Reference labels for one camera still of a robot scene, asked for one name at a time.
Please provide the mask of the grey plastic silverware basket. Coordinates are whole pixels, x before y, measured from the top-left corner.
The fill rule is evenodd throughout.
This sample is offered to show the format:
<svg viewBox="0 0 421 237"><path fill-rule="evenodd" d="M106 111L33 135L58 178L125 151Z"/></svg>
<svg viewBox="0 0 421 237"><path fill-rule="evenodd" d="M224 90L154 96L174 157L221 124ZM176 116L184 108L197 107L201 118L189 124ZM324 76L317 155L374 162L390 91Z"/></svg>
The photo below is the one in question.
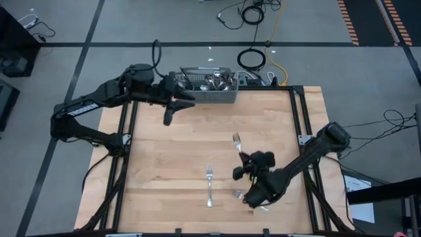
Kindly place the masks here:
<svg viewBox="0 0 421 237"><path fill-rule="evenodd" d="M195 98L196 103L235 103L237 97L237 91L239 88L238 79L235 73L230 68L225 67L184 67L184 70L191 80L194 86L194 90L186 90L184 88L184 77L181 71L175 73L175 82L185 90L188 94ZM221 75L220 78L226 78L227 84L231 84L232 88L230 91L218 90L217 92L211 91L211 85L209 85L205 79L206 74L212 76L215 70L219 70ZM220 80L214 80L216 85L219 85ZM200 90L201 85L206 85L209 90L202 92Z"/></svg>

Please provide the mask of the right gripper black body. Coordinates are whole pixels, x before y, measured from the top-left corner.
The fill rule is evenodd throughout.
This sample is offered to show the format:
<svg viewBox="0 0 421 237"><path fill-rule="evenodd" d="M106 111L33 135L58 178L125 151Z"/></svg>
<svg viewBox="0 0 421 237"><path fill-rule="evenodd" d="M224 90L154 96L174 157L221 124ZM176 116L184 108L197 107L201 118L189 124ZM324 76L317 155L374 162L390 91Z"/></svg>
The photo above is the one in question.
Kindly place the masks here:
<svg viewBox="0 0 421 237"><path fill-rule="evenodd" d="M251 162L249 164L244 164L241 162L241 167L236 167L233 169L232 178L234 180L243 178L244 174L248 174L251 176L252 180L254 180L257 177L268 173L269 168L274 167L276 164L274 153L271 151L256 151L248 155L251 157Z"/></svg>

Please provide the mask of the grey pole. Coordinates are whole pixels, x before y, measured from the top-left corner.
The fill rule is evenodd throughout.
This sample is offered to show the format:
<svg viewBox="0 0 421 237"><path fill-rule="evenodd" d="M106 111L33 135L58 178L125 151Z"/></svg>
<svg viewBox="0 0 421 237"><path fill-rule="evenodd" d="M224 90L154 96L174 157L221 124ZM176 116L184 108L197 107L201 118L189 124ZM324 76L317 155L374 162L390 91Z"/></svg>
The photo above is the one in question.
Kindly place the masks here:
<svg viewBox="0 0 421 237"><path fill-rule="evenodd" d="M418 134L418 145L421 154L421 103L415 105L415 120L416 120L416 129Z"/></svg>

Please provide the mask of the black cabinet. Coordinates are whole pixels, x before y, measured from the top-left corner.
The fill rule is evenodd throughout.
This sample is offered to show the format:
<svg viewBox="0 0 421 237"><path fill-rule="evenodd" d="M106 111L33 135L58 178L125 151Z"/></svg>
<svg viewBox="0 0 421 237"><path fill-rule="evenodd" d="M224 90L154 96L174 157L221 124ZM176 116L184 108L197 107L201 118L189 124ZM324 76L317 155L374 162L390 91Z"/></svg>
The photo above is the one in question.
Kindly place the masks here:
<svg viewBox="0 0 421 237"><path fill-rule="evenodd" d="M9 78L30 76L40 48L40 42L0 5L0 73Z"/></svg>

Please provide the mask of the black case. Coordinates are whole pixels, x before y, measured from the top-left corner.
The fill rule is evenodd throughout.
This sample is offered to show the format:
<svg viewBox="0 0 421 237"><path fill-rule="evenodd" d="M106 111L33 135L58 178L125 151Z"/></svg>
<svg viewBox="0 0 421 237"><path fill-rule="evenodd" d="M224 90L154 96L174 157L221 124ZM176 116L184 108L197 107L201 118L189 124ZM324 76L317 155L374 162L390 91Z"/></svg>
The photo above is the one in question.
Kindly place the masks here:
<svg viewBox="0 0 421 237"><path fill-rule="evenodd" d="M0 132L4 132L20 91L0 79Z"/></svg>

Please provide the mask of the black desk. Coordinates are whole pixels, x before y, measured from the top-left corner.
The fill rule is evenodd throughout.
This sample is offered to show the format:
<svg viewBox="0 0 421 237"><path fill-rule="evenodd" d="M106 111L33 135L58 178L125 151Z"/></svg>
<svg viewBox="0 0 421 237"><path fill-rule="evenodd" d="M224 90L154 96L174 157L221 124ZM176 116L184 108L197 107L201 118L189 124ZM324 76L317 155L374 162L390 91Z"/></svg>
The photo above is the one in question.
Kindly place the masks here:
<svg viewBox="0 0 421 237"><path fill-rule="evenodd" d="M421 196L421 177L347 193L350 205Z"/></svg>

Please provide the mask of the black power box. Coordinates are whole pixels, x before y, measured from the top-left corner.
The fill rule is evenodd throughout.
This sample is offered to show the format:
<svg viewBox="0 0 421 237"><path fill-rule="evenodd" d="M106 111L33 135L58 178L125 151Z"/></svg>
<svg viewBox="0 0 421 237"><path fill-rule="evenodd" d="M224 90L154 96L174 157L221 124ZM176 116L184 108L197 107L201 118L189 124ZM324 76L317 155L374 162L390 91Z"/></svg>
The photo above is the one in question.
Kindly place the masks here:
<svg viewBox="0 0 421 237"><path fill-rule="evenodd" d="M253 79L246 74L239 74L238 82L240 86L262 86L261 79Z"/></svg>

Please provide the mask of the silver table knife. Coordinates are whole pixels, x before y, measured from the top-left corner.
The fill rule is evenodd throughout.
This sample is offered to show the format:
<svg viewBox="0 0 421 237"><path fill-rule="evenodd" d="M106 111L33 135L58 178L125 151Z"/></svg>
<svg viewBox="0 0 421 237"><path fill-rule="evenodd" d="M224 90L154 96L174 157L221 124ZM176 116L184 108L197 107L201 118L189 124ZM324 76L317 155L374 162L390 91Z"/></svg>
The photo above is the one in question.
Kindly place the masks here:
<svg viewBox="0 0 421 237"><path fill-rule="evenodd" d="M180 67L180 71L181 71L181 73L183 74L183 77L184 77L184 88L185 88L186 90L191 90L191 91L193 91L193 90L194 90L194 86L193 86L193 84L191 83L191 80L189 79L189 77L187 76L187 74L186 74L186 72L185 72L184 68Z"/></svg>

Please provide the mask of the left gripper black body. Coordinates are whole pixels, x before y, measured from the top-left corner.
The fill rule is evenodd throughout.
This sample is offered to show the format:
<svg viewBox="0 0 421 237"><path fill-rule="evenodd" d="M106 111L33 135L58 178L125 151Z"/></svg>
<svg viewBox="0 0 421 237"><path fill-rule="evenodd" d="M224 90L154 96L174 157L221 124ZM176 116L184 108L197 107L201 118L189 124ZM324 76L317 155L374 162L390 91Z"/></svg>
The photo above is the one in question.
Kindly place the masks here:
<svg viewBox="0 0 421 237"><path fill-rule="evenodd" d="M165 126L170 126L173 115L176 112L176 102L173 100L176 92L174 77L175 73L169 72L158 84L153 85L157 91L158 100L162 106L166 107L163 120Z"/></svg>

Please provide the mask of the white paper sheet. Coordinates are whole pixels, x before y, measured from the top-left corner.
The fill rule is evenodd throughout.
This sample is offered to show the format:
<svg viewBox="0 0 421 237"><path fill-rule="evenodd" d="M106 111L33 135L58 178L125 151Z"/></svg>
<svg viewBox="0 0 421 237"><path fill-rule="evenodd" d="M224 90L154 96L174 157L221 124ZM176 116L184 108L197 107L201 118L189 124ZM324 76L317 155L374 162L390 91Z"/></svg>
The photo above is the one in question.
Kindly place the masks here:
<svg viewBox="0 0 421 237"><path fill-rule="evenodd" d="M347 194L354 191L359 191L367 188L371 188L371 182L366 180L360 180L352 176L344 176ZM374 205L373 203L364 204L352 204L351 205L351 216L353 219L364 221L368 223L375 223L374 216Z"/></svg>

